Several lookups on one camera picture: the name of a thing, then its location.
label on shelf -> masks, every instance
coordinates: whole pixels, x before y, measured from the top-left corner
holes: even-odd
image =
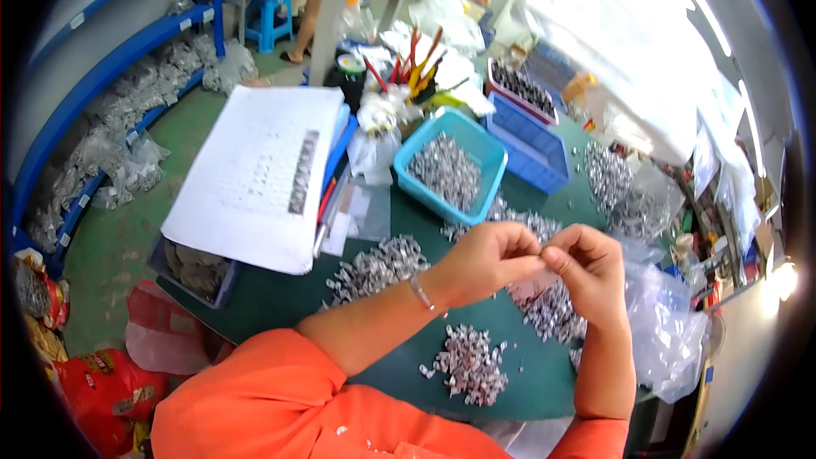
[[[83,22],[85,22],[85,12],[84,11],[81,12],[80,14],[78,14],[77,16],[75,16],[73,20],[71,20],[71,23],[69,24],[69,25],[71,25],[71,30],[77,28],[79,25],[82,25]]]

floor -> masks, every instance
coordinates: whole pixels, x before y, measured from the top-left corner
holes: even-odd
[[[290,47],[281,42],[273,54],[253,52],[260,75],[274,73],[297,82],[302,69],[279,58]],[[69,356],[123,344],[125,298],[137,281],[155,280],[146,264],[153,242],[226,101],[201,86],[190,91],[148,129],[158,145],[172,152],[161,164],[161,182],[120,209],[88,206],[65,255],[65,278],[71,284],[71,315],[64,331]]]

blue plastic stool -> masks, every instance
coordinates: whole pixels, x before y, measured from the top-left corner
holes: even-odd
[[[275,26],[275,11],[286,5],[286,21]],[[260,10],[260,20],[251,22],[252,13]],[[270,54],[275,48],[275,40],[289,36],[295,40],[292,33],[292,0],[252,0],[246,8],[246,37],[258,41],[258,53]]]

workbench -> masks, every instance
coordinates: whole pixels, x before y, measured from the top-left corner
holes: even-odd
[[[540,190],[511,173],[505,173],[502,191],[508,204],[515,209],[533,209],[544,216],[564,223],[581,222],[603,229],[606,218],[597,212],[591,201],[591,191],[583,171],[575,173],[575,166],[583,164],[583,148],[589,137],[571,119],[564,117],[553,128],[565,142],[570,164],[571,182],[554,195],[547,197]],[[571,154],[577,147],[577,156]],[[422,247],[422,253],[435,263],[451,248],[440,234],[442,220],[422,204],[403,193],[395,184],[391,188],[391,234],[413,235]],[[274,240],[274,231],[269,232]],[[269,329],[292,327],[314,313],[321,301],[332,301],[332,290],[326,280],[339,269],[339,262],[351,261],[358,252],[368,250],[371,241],[348,240],[339,259],[326,254],[315,261],[311,273],[304,276],[284,275],[254,266],[244,266],[232,291],[226,308],[212,310],[204,306],[173,283],[159,280],[159,284],[182,306],[196,315],[213,330],[240,344],[256,333]],[[573,389],[575,371],[570,364],[568,349],[555,339],[542,343],[531,326],[522,323],[522,313],[505,291],[496,298],[488,298],[475,305],[452,309],[446,320],[437,318],[411,339],[371,365],[349,383],[370,385],[396,399],[404,400],[425,411],[471,421],[476,418],[506,420],[541,420],[564,417],[575,412]],[[491,345],[507,341],[503,372],[508,383],[504,393],[490,407],[465,405],[464,396],[453,398],[442,382],[445,374],[438,372],[432,379],[423,377],[418,370],[421,363],[431,367],[436,353],[444,349],[445,325],[465,323],[476,329],[488,329]],[[646,397],[639,391],[638,400]]]

bracelet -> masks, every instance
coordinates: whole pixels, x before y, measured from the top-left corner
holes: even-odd
[[[422,274],[422,271],[419,273],[415,273],[414,276],[411,277],[411,290],[414,291],[414,294],[417,298],[422,300],[422,302],[428,306],[428,309],[433,311],[435,309],[434,304],[431,303],[431,300],[428,299],[428,295],[425,294],[425,291],[419,286],[419,275]]]

